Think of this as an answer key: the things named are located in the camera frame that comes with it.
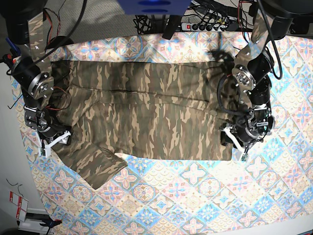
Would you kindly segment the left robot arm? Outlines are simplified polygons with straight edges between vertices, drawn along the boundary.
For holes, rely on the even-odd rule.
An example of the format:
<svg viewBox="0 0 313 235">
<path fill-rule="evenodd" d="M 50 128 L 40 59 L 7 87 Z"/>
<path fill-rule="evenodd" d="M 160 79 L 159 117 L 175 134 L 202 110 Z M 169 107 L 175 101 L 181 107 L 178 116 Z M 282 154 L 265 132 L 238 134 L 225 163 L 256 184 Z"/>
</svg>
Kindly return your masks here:
<svg viewBox="0 0 313 235">
<path fill-rule="evenodd" d="M 312 14 L 310 0 L 258 0 L 252 6 L 253 30 L 250 41 L 234 59 L 230 74 L 239 90 L 237 110 L 224 107 L 222 87 L 227 79 L 224 75 L 217 87 L 217 100 L 222 111 L 234 116 L 233 123 L 224 124 L 221 143 L 233 144 L 241 153 L 262 141 L 274 127 L 271 114 L 269 72 L 274 72 L 274 60 L 267 51 L 272 43 L 279 57 L 276 40 L 284 38 L 294 18 Z"/>
</svg>

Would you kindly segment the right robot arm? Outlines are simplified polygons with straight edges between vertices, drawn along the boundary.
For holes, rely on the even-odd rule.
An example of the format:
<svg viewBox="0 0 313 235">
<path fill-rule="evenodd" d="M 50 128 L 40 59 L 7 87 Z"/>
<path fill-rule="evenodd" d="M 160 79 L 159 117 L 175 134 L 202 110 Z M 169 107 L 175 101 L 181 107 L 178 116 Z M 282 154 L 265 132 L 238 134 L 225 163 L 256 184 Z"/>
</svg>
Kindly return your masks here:
<svg viewBox="0 0 313 235">
<path fill-rule="evenodd" d="M 71 128 L 51 117 L 47 107 L 54 91 L 49 55 L 73 34 L 84 15 L 87 1 L 83 1 L 72 30 L 49 52 L 45 50 L 43 37 L 45 5 L 45 0 L 0 2 L 0 15 L 5 19 L 7 42 L 11 47 L 11 53 L 0 61 L 8 66 L 7 75 L 21 86 L 25 124 L 37 131 L 42 150 L 48 150 L 57 143 L 69 145 L 71 141 Z"/>
</svg>

